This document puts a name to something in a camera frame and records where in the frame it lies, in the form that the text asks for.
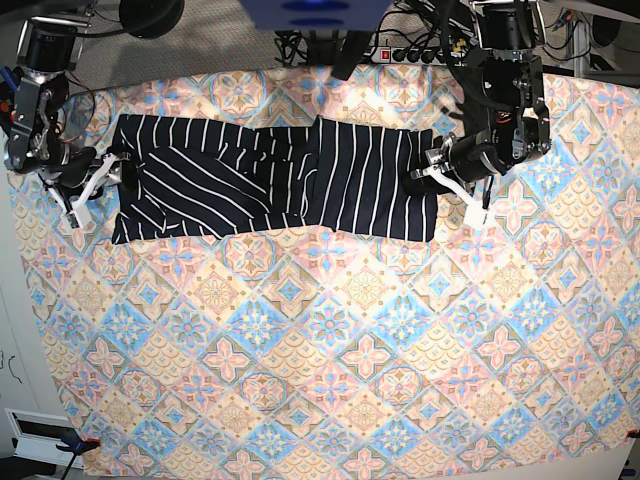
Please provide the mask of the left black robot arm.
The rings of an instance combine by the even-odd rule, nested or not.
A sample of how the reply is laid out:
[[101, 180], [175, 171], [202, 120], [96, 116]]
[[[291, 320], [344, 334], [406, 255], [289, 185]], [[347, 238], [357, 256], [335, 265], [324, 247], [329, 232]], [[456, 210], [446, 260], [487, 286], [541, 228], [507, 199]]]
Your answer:
[[467, 206], [466, 224], [489, 218], [496, 176], [542, 158], [551, 148], [543, 64], [537, 47], [546, 33], [536, 1], [471, 1], [473, 35], [466, 53], [454, 56], [467, 34], [451, 19], [454, 1], [439, 1], [429, 17], [442, 60], [463, 91], [465, 134], [448, 133], [418, 156], [402, 178], [407, 195], [453, 193]]

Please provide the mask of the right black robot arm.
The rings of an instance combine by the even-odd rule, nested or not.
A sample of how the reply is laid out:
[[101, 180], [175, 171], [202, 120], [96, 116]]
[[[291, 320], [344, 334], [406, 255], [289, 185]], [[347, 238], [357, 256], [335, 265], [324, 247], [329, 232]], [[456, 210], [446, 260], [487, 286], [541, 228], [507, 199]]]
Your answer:
[[86, 227], [92, 219], [88, 202], [135, 173], [129, 154], [99, 155], [63, 137], [59, 113], [69, 98], [67, 75], [81, 52], [75, 41], [89, 26], [76, 12], [32, 17], [23, 24], [18, 68], [1, 70], [1, 100], [8, 106], [1, 115], [5, 167], [37, 174], [70, 229]]

